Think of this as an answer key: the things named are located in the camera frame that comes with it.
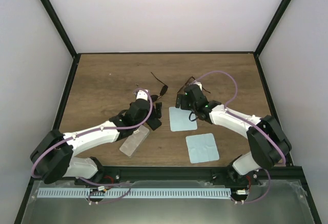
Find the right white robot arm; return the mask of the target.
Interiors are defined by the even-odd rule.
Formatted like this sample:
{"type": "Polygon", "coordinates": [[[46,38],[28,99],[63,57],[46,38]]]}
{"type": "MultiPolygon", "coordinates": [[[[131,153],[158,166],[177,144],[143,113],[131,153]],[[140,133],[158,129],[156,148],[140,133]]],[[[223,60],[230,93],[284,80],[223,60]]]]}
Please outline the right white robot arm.
{"type": "Polygon", "coordinates": [[[263,118],[245,115],[212,100],[203,94],[200,83],[186,86],[178,93],[176,107],[190,111],[198,120],[225,127],[248,140],[250,152],[234,159],[227,166],[228,180],[238,185],[246,175],[258,169],[269,170],[283,162],[292,145],[278,121],[267,115],[263,118]]]}

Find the gold-trimmed black sunglasses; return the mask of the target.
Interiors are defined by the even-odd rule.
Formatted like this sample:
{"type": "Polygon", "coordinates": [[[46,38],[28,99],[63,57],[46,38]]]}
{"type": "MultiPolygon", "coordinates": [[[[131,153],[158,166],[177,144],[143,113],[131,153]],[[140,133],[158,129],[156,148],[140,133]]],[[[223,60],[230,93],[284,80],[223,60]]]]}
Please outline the gold-trimmed black sunglasses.
{"type": "MultiPolygon", "coordinates": [[[[194,76],[191,76],[181,87],[180,89],[177,91],[177,94],[182,94],[184,93],[184,88],[194,84],[196,82],[196,78],[194,76]]],[[[204,87],[202,87],[202,91],[205,91],[207,93],[210,93],[210,91],[206,90],[204,87]]]]}

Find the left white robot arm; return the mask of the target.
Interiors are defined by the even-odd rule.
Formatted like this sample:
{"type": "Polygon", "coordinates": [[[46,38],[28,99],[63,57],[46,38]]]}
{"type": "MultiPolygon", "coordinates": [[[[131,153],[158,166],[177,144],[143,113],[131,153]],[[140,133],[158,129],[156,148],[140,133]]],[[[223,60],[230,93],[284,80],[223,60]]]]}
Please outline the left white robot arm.
{"type": "Polygon", "coordinates": [[[41,178],[46,184],[63,177],[77,177],[89,184],[99,185],[104,181],[105,170],[95,157],[78,158],[77,155],[100,146],[131,137],[141,131],[146,123],[152,130],[161,126],[161,106],[151,105],[138,98],[108,121],[93,128],[72,133],[53,129],[47,133],[31,153],[31,175],[41,178]]]}

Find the grey glasses case green lining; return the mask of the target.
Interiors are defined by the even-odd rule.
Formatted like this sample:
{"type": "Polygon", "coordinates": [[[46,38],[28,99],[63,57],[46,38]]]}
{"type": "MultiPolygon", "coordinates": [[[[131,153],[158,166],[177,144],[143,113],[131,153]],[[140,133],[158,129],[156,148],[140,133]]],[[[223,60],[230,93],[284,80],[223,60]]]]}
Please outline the grey glasses case green lining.
{"type": "Polygon", "coordinates": [[[145,126],[140,126],[135,130],[119,148],[120,152],[128,157],[133,157],[142,142],[148,137],[150,130],[145,126]]]}

